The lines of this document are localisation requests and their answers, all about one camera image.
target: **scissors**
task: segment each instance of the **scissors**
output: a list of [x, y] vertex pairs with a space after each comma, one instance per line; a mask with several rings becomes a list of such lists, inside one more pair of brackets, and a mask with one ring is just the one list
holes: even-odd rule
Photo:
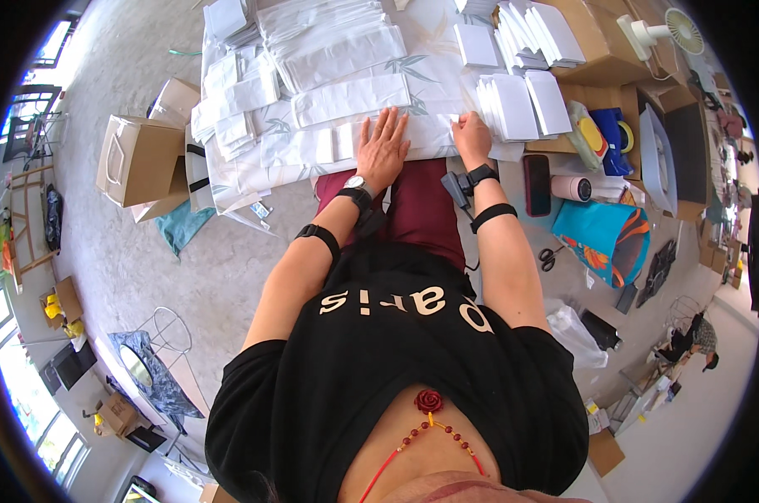
[[556, 265], [556, 254], [558, 254], [558, 252], [560, 252], [564, 248], [565, 248], [564, 246], [556, 250], [545, 248], [541, 252], [539, 252], [539, 261], [541, 262], [541, 269], [545, 272], [549, 272], [553, 268], [553, 266]]

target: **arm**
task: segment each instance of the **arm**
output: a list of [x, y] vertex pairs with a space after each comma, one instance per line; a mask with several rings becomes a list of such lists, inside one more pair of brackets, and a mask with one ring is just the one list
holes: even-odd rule
[[[462, 115], [452, 125], [457, 151], [467, 171], [488, 164], [491, 134], [475, 112]], [[507, 203], [503, 188], [494, 179], [475, 187], [475, 216], [487, 207]], [[492, 218], [478, 229], [480, 263], [483, 264], [483, 302], [509, 327], [539, 327], [550, 331], [542, 301], [541, 282], [525, 232], [513, 215]]]
[[[357, 174], [363, 176], [377, 194], [393, 184], [402, 171], [410, 147], [410, 141], [402, 142], [408, 115], [403, 115], [397, 126], [397, 114], [396, 107], [380, 112], [370, 138], [371, 119], [366, 117], [363, 122]], [[338, 245], [343, 247], [358, 217], [359, 210], [351, 198], [337, 196], [313, 219], [313, 223], [330, 231]], [[264, 340], [290, 337], [304, 304], [323, 288], [331, 265], [332, 254], [317, 237], [305, 237], [290, 243], [265, 281], [241, 351]]]

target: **smartphone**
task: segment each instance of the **smartphone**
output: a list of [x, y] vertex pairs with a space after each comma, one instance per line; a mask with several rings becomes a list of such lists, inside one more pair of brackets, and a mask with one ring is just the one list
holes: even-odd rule
[[547, 156], [524, 156], [528, 216], [550, 214], [550, 164]]

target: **black t-shirt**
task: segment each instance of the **black t-shirt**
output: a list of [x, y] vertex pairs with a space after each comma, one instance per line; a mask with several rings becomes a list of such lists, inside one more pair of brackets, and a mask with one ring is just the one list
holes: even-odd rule
[[472, 422], [503, 484], [562, 493], [589, 441], [572, 355], [545, 331], [511, 329], [475, 305], [454, 268], [438, 273], [449, 267], [437, 257], [384, 251], [367, 252], [382, 264], [336, 271], [287, 341], [261, 342], [225, 367], [206, 432], [214, 477], [240, 500], [256, 471], [282, 501], [335, 501], [387, 406], [421, 383]]

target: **watch face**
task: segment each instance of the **watch face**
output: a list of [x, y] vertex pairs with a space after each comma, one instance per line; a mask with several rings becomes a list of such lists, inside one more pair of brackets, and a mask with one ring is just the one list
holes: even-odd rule
[[363, 184], [366, 183], [366, 180], [363, 179], [362, 176], [352, 176], [348, 180], [346, 180], [346, 184], [344, 185], [345, 188], [359, 188], [363, 186]]

